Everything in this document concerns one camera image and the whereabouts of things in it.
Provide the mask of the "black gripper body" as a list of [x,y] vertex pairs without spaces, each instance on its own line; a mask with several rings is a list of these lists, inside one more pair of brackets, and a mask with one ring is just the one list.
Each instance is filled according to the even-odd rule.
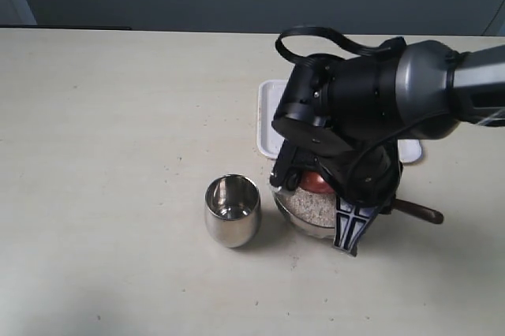
[[302,170],[299,187],[317,194],[335,194],[359,207],[386,212],[395,198],[402,173],[398,146],[387,142],[367,152],[349,152],[334,158],[316,157]]

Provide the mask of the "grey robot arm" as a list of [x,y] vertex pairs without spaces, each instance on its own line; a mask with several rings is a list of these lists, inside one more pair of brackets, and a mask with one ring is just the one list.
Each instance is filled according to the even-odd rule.
[[272,186],[294,191],[304,172],[335,191],[334,246],[350,255],[389,213],[402,174],[401,139],[439,140],[458,124],[504,124],[504,49],[458,52],[393,38],[352,58],[298,60],[275,111],[283,139]]

